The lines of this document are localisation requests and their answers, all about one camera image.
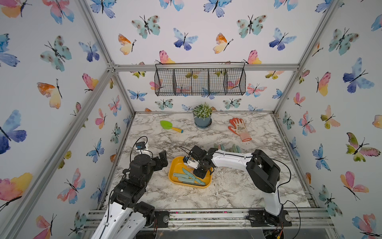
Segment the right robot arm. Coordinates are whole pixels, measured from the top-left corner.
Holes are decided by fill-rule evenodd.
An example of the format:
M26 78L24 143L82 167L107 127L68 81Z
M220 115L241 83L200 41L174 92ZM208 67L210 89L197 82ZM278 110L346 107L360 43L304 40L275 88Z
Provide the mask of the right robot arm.
M252 226L292 226L288 212L280 202L280 167L262 150L253 153L227 152L217 148L208 151L194 146L183 158L184 165L194 169L193 175L204 179L217 167L233 168L247 172L254 185L263 192L265 208L248 213Z

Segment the yellow plastic storage tray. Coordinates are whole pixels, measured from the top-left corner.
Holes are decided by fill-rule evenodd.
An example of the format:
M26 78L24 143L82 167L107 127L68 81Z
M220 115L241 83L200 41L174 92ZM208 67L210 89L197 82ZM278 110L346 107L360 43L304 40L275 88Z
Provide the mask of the yellow plastic storage tray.
M185 168L187 171L193 173L193 168L187 167L183 163L183 157L179 156L172 160L171 167L168 173L169 180L177 185L187 186L187 187L193 187L193 188L199 188L199 189L206 189L210 186L212 182L212 175L209 173L206 175L204 179L198 178L201 181L203 181L206 185L202 186L198 184L194 179L190 178L187 174L185 174L182 171L182 168Z

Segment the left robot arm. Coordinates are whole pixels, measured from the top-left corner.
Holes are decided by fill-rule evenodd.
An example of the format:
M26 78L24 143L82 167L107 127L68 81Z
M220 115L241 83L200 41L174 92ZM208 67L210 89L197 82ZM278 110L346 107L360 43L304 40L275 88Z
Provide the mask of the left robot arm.
M114 187L107 211L92 235L93 239L134 239L157 222L155 207L139 200L155 171L168 166L167 151L157 157L139 154L131 161L123 177Z

